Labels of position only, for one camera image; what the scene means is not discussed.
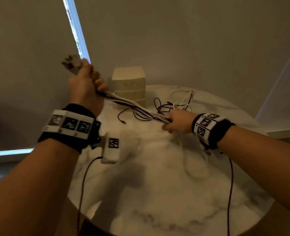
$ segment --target person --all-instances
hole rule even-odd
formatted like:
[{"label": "person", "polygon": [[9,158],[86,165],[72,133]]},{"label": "person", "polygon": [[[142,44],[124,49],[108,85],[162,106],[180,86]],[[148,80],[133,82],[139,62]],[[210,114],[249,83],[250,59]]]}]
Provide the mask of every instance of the person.
[{"label": "person", "polygon": [[[87,60],[69,87],[72,104],[100,115],[104,102],[95,91],[108,87]],[[192,133],[197,114],[173,110],[167,117],[172,123],[163,130]],[[217,147],[290,210],[290,144],[231,126]],[[0,181],[0,235],[54,235],[79,154],[45,139]]]}]

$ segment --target hand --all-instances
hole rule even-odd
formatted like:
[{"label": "hand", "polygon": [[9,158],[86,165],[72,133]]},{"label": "hand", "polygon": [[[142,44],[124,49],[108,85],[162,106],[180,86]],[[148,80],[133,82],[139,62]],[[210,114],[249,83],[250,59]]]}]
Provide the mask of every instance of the hand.
[{"label": "hand", "polygon": [[192,123],[198,114],[189,111],[174,109],[166,115],[167,118],[172,120],[172,123],[166,123],[162,129],[173,133],[173,131],[180,131],[183,133],[192,133]]},{"label": "hand", "polygon": [[96,117],[100,115],[104,102],[95,91],[105,92],[108,86],[86,59],[83,59],[83,66],[79,73],[69,78],[68,85],[71,89],[71,103],[82,105]]}]

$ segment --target black and white square marker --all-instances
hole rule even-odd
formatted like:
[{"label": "black and white square marker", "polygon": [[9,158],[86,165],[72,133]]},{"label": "black and white square marker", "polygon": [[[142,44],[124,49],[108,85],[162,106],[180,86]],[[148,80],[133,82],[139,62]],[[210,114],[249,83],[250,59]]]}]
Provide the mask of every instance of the black and white square marker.
[{"label": "black and white square marker", "polygon": [[62,115],[52,115],[48,125],[50,125],[50,126],[59,126],[62,117],[63,117]]},{"label": "black and white square marker", "polygon": [[197,134],[203,137],[205,134],[205,129],[199,126],[197,129]]},{"label": "black and white square marker", "polygon": [[208,117],[210,117],[210,118],[212,118],[212,119],[215,119],[215,118],[218,118],[218,117],[220,117],[219,115],[217,115],[217,114],[214,114],[214,113],[212,113],[212,114],[209,114],[209,115],[207,115]]},{"label": "black and white square marker", "polygon": [[212,121],[208,118],[204,118],[202,121],[201,121],[201,125],[204,126],[204,127],[207,127]]},{"label": "black and white square marker", "polygon": [[75,130],[76,124],[78,120],[74,118],[67,117],[62,125],[63,128],[69,129],[69,130]]},{"label": "black and white square marker", "polygon": [[119,139],[109,138],[109,148],[119,148]]},{"label": "black and white square marker", "polygon": [[82,133],[88,133],[90,125],[91,124],[88,123],[88,122],[80,121],[80,124],[78,125],[76,131],[79,131],[79,132],[82,132]]}]

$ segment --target white marble tabletop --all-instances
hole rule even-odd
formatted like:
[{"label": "white marble tabletop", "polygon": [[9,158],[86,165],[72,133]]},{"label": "white marble tabletop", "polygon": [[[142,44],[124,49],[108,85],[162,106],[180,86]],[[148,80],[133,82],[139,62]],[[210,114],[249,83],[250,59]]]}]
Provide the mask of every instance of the white marble tabletop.
[{"label": "white marble tabletop", "polygon": [[[177,86],[147,86],[147,108],[153,99],[172,101],[177,90],[194,90],[190,110],[215,112],[238,126],[265,134],[255,120],[237,106],[210,93]],[[181,101],[188,93],[173,95]],[[90,167],[85,185],[82,213],[99,228],[116,235],[227,235],[227,205],[231,169],[226,155],[210,151],[208,156],[193,134],[169,134],[161,123],[143,122],[132,112],[119,111],[106,102],[101,135],[120,133],[120,161]],[[83,150],[68,197],[78,208],[84,172],[101,149]],[[255,225],[269,210],[273,199],[236,164],[230,207],[230,235]]]}]

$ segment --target forearm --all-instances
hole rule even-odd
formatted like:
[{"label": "forearm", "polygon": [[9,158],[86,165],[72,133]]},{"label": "forearm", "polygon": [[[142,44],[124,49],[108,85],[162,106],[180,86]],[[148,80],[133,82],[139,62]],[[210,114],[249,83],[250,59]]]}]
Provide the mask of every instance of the forearm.
[{"label": "forearm", "polygon": [[232,126],[217,146],[290,209],[290,144]]},{"label": "forearm", "polygon": [[53,139],[0,181],[0,235],[53,235],[79,153]]}]

